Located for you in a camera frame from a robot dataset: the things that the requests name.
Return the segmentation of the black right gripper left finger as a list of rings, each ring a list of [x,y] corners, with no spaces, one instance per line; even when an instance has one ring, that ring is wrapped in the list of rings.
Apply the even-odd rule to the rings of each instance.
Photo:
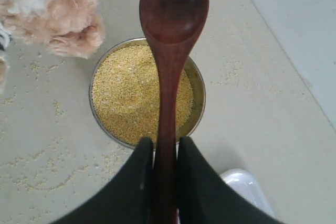
[[[153,142],[143,137],[111,181],[54,223],[149,223],[152,166]]]

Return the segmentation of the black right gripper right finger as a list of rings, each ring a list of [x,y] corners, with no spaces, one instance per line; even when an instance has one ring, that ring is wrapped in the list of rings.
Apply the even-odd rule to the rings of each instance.
[[[279,223],[228,186],[190,137],[182,137],[177,158],[180,223]]]

